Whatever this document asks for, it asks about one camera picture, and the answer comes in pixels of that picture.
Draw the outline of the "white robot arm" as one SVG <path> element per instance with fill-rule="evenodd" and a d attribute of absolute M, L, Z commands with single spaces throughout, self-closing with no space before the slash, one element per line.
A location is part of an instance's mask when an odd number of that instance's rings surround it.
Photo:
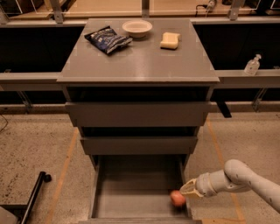
<path fill-rule="evenodd" d="M 182 195 L 196 198 L 209 198 L 218 193 L 244 193 L 250 190 L 280 213 L 280 185 L 256 174 L 237 159 L 228 160 L 222 170 L 200 174 L 179 189 Z"/>

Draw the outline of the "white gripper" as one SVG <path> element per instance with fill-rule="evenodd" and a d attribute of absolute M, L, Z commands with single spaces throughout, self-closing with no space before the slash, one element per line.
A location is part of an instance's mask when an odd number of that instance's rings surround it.
<path fill-rule="evenodd" d="M 225 187 L 223 171 L 200 174 L 196 179 L 192 178 L 183 184 L 179 191 L 188 198 L 212 197 L 221 193 Z"/>

